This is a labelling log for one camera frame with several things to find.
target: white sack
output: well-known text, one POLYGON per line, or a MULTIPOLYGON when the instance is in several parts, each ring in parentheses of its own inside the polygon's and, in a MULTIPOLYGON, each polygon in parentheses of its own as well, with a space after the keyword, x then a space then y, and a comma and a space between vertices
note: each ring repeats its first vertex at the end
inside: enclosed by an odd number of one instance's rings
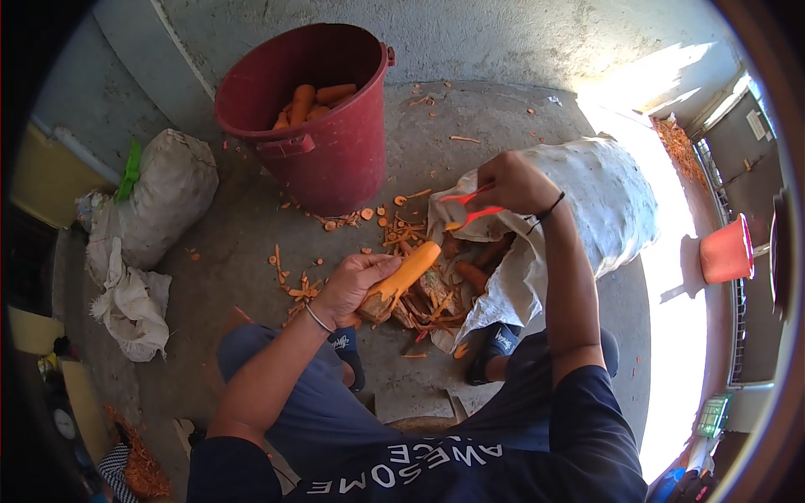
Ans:
POLYGON ((218 188, 213 153, 206 142, 165 130, 146 146, 140 178, 129 198, 109 198, 92 215, 87 244, 89 273, 101 285, 106 278, 114 236, 122 240, 123 261, 150 270, 209 208, 218 188))
MULTIPOLYGON (((657 240, 654 193, 632 156, 616 141, 585 138, 557 146, 537 145, 522 153, 564 190, 596 278, 630 262, 641 249, 657 240)), ((436 227, 432 234, 434 241, 441 243, 444 231, 444 222, 436 208, 438 200, 475 190, 477 170, 472 170, 454 188, 431 195, 427 218, 428 232, 436 227)), ((433 332, 434 344, 443 351, 455 350, 476 328, 496 321, 525 327, 541 312, 548 277, 542 227, 537 225, 526 236, 534 223, 534 218, 526 221, 522 215, 504 210, 478 218, 453 233, 459 239, 480 242, 499 241, 510 230, 518 237, 489 279, 487 293, 476 301, 455 339, 444 331, 433 332)), ((462 294, 462 299, 474 295, 469 290, 462 294)))
POLYGON ((171 276, 126 267, 121 239, 112 238, 104 293, 95 299, 89 314, 103 323, 131 361, 149 361, 157 350, 165 357, 170 336, 165 323, 171 276))

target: hand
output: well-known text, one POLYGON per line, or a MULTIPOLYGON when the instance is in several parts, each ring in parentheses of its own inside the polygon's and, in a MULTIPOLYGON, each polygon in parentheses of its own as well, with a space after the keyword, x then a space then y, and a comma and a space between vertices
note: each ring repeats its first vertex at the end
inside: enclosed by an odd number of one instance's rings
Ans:
POLYGON ((354 312, 377 282, 391 276, 403 262, 391 255, 349 255, 332 273, 327 286, 310 303, 310 308, 328 327, 343 328, 355 323, 354 312))
POLYGON ((551 180, 516 150, 503 152, 478 168, 478 187, 494 183, 488 191, 467 202, 476 212, 489 206, 502 206, 521 215, 548 210, 561 191, 551 180))

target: dark blue t-shirt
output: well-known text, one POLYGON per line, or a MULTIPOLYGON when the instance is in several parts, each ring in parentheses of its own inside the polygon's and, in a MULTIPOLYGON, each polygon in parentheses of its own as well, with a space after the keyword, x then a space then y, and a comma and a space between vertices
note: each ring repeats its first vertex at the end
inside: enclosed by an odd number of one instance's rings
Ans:
POLYGON ((610 387, 589 365, 554 391, 550 452, 466 436, 406 439, 360 449, 301 480, 284 498, 271 461, 248 440, 216 437, 193 449, 188 503, 213 501, 643 501, 634 436, 610 387))

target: clock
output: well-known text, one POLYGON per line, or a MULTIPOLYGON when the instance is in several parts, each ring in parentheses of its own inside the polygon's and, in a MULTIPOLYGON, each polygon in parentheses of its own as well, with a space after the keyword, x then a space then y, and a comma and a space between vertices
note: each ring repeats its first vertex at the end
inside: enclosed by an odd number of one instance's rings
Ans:
POLYGON ((53 411, 53 422, 56 423, 56 429, 67 440, 76 438, 76 424, 72 421, 70 414, 61 409, 53 411))

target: black wristband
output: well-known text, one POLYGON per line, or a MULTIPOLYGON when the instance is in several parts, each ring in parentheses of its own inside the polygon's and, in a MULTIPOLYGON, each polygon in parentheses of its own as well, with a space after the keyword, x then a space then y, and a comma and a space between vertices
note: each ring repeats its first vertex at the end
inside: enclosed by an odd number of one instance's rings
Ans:
POLYGON ((556 208, 557 204, 562 202, 562 199, 564 199, 564 191, 562 191, 559 194, 559 199, 557 199, 556 202, 550 208, 548 208, 544 212, 539 212, 539 213, 536 213, 536 214, 533 215, 533 217, 535 217, 537 219, 537 223, 531 226, 531 229, 526 233, 526 236, 531 234, 531 231, 534 230, 534 228, 537 226, 537 224, 539 224, 540 222, 542 222, 543 220, 545 220, 546 218, 548 218, 551 215, 551 212, 554 210, 554 208, 556 208))

